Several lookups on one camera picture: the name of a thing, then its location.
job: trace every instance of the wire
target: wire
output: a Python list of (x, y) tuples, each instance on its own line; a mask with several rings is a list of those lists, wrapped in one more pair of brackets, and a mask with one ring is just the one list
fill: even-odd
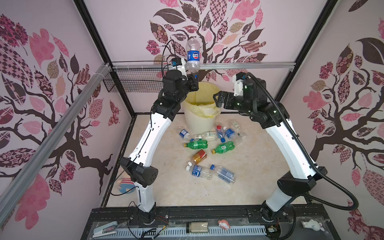
[(283, 120), (283, 123), (284, 125), (286, 126), (286, 128), (288, 129), (288, 131), (290, 132), (290, 134), (292, 135), (292, 138), (296, 141), (297, 145), (299, 146), (300, 150), (302, 151), (302, 153), (304, 154), (305, 158), (307, 159), (307, 162), (309, 163), (309, 165), (311, 166), (311, 168), (322, 178), (324, 178), (326, 181), (328, 181), (329, 183), (331, 183), (332, 185), (334, 185), (335, 187), (337, 187), (338, 189), (340, 189), (341, 191), (343, 191), (346, 195), (348, 195), (352, 202), (353, 202), (353, 205), (352, 206), (341, 206), (341, 205), (337, 205), (337, 204), (333, 204), (333, 203), (330, 203), (330, 202), (327, 202), (323, 199), (319, 199), (317, 197), (314, 197), (314, 196), (311, 196), (311, 195), (308, 195), (308, 194), (300, 194), (301, 196), (304, 196), (304, 197), (308, 197), (308, 198), (312, 198), (313, 200), (316, 200), (318, 202), (321, 202), (325, 205), (328, 205), (328, 206), (331, 206), (331, 207), (334, 207), (336, 209), (340, 209), (340, 210), (346, 210), (346, 211), (351, 211), (351, 210), (356, 210), (359, 206), (359, 201), (357, 200), (357, 198), (350, 192), (348, 191), (345, 187), (341, 186), (340, 184), (338, 184), (337, 182), (335, 182), (334, 180), (330, 179), (329, 177), (327, 177), (326, 175), (322, 174), (320, 172), (320, 170), (315, 166), (315, 164), (313, 163), (312, 161), (312, 158), (309, 156), (307, 150), (304, 148), (304, 145), (303, 143), (300, 141), (299, 137), (297, 136), (297, 134), (294, 132), (294, 130), (291, 128), (291, 126), (288, 124), (287, 120), (285, 119), (285, 117), (283, 116), (283, 113), (281, 112), (281, 109), (280, 107), (277, 105), (276, 101), (273, 99), (273, 97), (271, 96), (271, 94), (267, 91), (267, 89), (265, 89), (265, 87), (259, 82), (259, 80), (252, 74), (252, 73), (246, 73), (246, 76), (249, 76), (251, 77), (251, 79), (256, 83), (256, 85), (263, 91), (265, 92), (265, 94), (267, 95), (268, 99), (271, 101), (271, 103), (274, 105), (274, 107), (276, 108), (277, 112), (279, 113), (281, 119)]
[(272, 239), (272, 240), (284, 240), (284, 239), (289, 238), (292, 235), (292, 233), (296, 227), (296, 212), (295, 212), (295, 208), (293, 207), (293, 205), (291, 205), (291, 206), (292, 206), (292, 210), (293, 210), (293, 225), (291, 227), (291, 230), (283, 237), (274, 238), (274, 237), (267, 235), (267, 238)]

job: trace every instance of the water bottle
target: water bottle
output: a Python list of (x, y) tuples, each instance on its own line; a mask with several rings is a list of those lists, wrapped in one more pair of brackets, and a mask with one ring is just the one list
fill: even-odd
[(226, 142), (226, 143), (223, 143), (223, 144), (220, 144), (219, 146), (217, 146), (215, 149), (212, 149), (212, 154), (216, 154), (216, 153), (226, 153), (230, 150), (233, 150), (235, 148), (235, 145), (233, 144), (233, 142)]
[(241, 132), (241, 127), (240, 127), (240, 124), (237, 123), (237, 121), (235, 120), (231, 120), (229, 125), (232, 125), (233, 126), (233, 129), (237, 132), (237, 135), (240, 137), (240, 138), (245, 138), (247, 135), (245, 133), (242, 133)]
[(222, 126), (218, 123), (216, 124), (216, 132), (217, 132), (217, 137), (220, 138), (220, 141), (225, 142)]
[(185, 141), (188, 141), (188, 142), (192, 142), (194, 139), (191, 138), (189, 132), (183, 128), (183, 127), (178, 127), (179, 129), (179, 135), (185, 140)]
[(208, 143), (206, 140), (191, 141), (189, 143), (183, 143), (183, 146), (189, 147), (190, 149), (206, 149), (208, 148)]
[(235, 174), (226, 170), (222, 166), (215, 166), (211, 165), (211, 170), (215, 171), (216, 176), (218, 176), (221, 180), (223, 180), (226, 183), (233, 183), (235, 182)]
[(213, 171), (206, 167), (200, 167), (198, 165), (193, 165), (191, 162), (188, 162), (186, 167), (188, 172), (191, 172), (192, 176), (202, 177), (208, 180), (212, 179)]
[(205, 132), (203, 134), (195, 134), (193, 139), (195, 141), (198, 141), (198, 140), (216, 141), (217, 133), (215, 131), (210, 131), (210, 132)]
[(242, 138), (240, 138), (232, 128), (223, 127), (223, 132), (236, 146), (241, 143)]
[(200, 69), (200, 43), (196, 38), (187, 42), (187, 67), (188, 71), (197, 77)]

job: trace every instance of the white trash bin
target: white trash bin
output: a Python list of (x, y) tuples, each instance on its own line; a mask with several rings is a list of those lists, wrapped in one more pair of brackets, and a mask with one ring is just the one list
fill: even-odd
[(213, 95), (219, 91), (212, 83), (199, 82), (199, 90), (188, 93), (182, 104), (190, 132), (199, 134), (213, 128), (216, 116), (221, 113), (213, 99)]

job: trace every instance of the pink leaf pattern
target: pink leaf pattern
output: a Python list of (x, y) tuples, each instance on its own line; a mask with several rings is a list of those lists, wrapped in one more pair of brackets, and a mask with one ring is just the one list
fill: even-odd
[(20, 199), (20, 207), (17, 209), (15, 221), (25, 219), (25, 228), (33, 228), (39, 221), (37, 211), (47, 206), (46, 200), (50, 198), (50, 191), (45, 179), (38, 174), (33, 184), (27, 189)]
[(80, 134), (85, 138), (90, 138), (92, 135), (85, 129), (81, 130)]
[(96, 119), (100, 116), (103, 108), (103, 99), (95, 99), (89, 107), (89, 117)]
[(119, 123), (118, 115), (120, 113), (119, 108), (111, 100), (109, 101), (109, 106), (111, 107), (112, 116), (109, 118), (108, 126)]
[(357, 120), (360, 116), (361, 116), (360, 113), (348, 113), (341, 118), (347, 122), (352, 122), (352, 121)]
[(375, 160), (376, 162), (384, 164), (384, 154), (376, 154), (375, 156), (372, 157), (372, 159)]
[(35, 97), (29, 97), (29, 101), (31, 102), (31, 105), (32, 107), (36, 110), (36, 111), (43, 111), (44, 108), (45, 108), (45, 103), (39, 99), (39, 98), (35, 98)]
[(224, 79), (224, 81), (226, 81), (226, 82), (229, 82), (230, 80), (229, 80), (229, 77), (227, 76), (227, 75), (223, 75), (223, 79)]
[(87, 140), (82, 135), (79, 136), (80, 143), (84, 146), (88, 146)]
[(55, 103), (55, 111), (64, 114), (67, 111), (67, 105), (64, 98), (59, 98)]
[(0, 124), (9, 123), (13, 118), (13, 108), (7, 107), (0, 110)]
[(358, 102), (359, 106), (362, 106), (364, 108), (369, 108), (371, 103), (372, 103), (372, 94), (371, 93), (367, 93), (364, 96), (362, 96)]
[(351, 155), (352, 155), (352, 152), (350, 148), (347, 148), (344, 151), (342, 151), (340, 154), (340, 164), (347, 161), (351, 157)]
[(362, 180), (372, 197), (384, 205), (384, 177), (367, 169)]
[(374, 84), (382, 86), (384, 85), (384, 73), (372, 70), (372, 81)]
[(310, 115), (308, 118), (310, 118), (310, 119), (314, 119), (314, 118), (316, 118), (320, 113), (321, 113), (320, 110), (316, 110), (316, 111), (314, 111), (313, 113), (311, 113), (311, 115)]
[(29, 161), (35, 150), (18, 148), (0, 154), (0, 167), (17, 167)]
[(263, 21), (263, 11), (261, 8), (259, 8), (259, 10), (257, 10), (257, 13), (256, 13), (256, 18), (255, 18), (255, 26), (256, 28), (258, 26), (260, 26), (260, 24), (262, 23)]
[(8, 131), (0, 132), (0, 149), (4, 148), (11, 140), (11, 134)]
[(4, 77), (3, 74), (3, 82), (5, 89), (7, 90), (9, 96), (15, 100), (18, 104), (23, 105), (25, 102), (25, 91), (23, 87), (21, 87), (19, 84), (12, 82), (11, 80), (8, 80)]
[(303, 102), (308, 103), (307, 107), (311, 110), (321, 109), (328, 104), (328, 102), (323, 100), (320, 92), (314, 91), (310, 91), (309, 96), (304, 96)]
[(39, 85), (40, 90), (42, 90), (43, 94), (49, 97), (52, 100), (53, 96), (53, 87), (49, 80), (42, 75), (41, 72), (35, 69), (35, 79), (37, 80), (37, 84)]
[(345, 100), (347, 100), (349, 95), (350, 85), (349, 85), (348, 75), (349, 74), (345, 75), (344, 79), (340, 82), (340, 85), (337, 91), (340, 104), (345, 102)]
[(377, 129), (377, 134), (384, 138), (384, 123), (380, 124), (379, 128)]
[(33, 56), (35, 57), (39, 67), (44, 60), (53, 59), (53, 51), (55, 46), (49, 42), (49, 33), (47, 30), (41, 28), (40, 35), (33, 33), (32, 36), (29, 36), (29, 45)]
[(346, 147), (344, 145), (337, 145), (334, 149), (333, 149), (333, 153), (341, 153)]
[(97, 126), (99, 126), (99, 124), (100, 124), (100, 122), (97, 121), (97, 120), (91, 122), (91, 125), (92, 125), (93, 127), (97, 127)]
[(60, 52), (62, 52), (65, 56), (70, 57), (70, 53), (68, 52), (67, 47), (64, 45), (64, 43), (60, 39), (53, 37), (53, 41), (55, 42), (56, 46), (59, 48)]
[(85, 69), (83, 68), (79, 74), (76, 77), (76, 81), (74, 85), (85, 85), (88, 83), (88, 80), (90, 79), (91, 75), (88, 73), (89, 72), (89, 65), (85, 64)]
[(38, 134), (41, 130), (41, 123), (38, 121), (25, 122), (23, 123), (23, 127), (29, 133)]
[(248, 17), (254, 15), (254, 9), (260, 4), (260, 0), (254, 0), (251, 3), (251, 0), (243, 0), (237, 5), (235, 11), (233, 12), (232, 19), (239, 19), (241, 21), (247, 20)]
[(361, 176), (360, 176), (360, 172), (359, 172), (358, 167), (355, 168), (354, 170), (352, 170), (351, 177), (352, 177), (352, 181), (355, 184), (355, 186), (359, 185)]
[(50, 179), (49, 180), (49, 188), (54, 191), (54, 192), (57, 192), (61, 195), (62, 191), (61, 191), (61, 183), (55, 179)]
[(33, 86), (33, 75), (24, 59), (5, 42), (0, 40), (1, 72), (23, 82), (27, 87)]

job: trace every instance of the label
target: label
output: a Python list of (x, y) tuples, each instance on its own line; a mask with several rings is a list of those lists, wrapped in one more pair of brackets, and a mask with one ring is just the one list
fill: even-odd
[(233, 120), (231, 122), (235, 126), (236, 129), (240, 128), (240, 125), (235, 120)]
[(200, 61), (200, 52), (195, 50), (188, 51), (187, 61)]
[(223, 153), (227, 152), (227, 146), (226, 145), (221, 146), (221, 149), (223, 150)]
[(233, 176), (234, 176), (234, 174), (232, 172), (226, 170), (225, 168), (222, 168), (220, 173), (218, 174), (218, 177), (227, 183), (231, 183), (231, 181), (233, 180)]
[(193, 166), (192, 175), (196, 177), (200, 177), (201, 174), (201, 167), (198, 165)]
[(182, 138), (184, 138), (184, 135), (186, 135), (187, 133), (188, 133), (187, 130), (183, 129), (179, 134)]

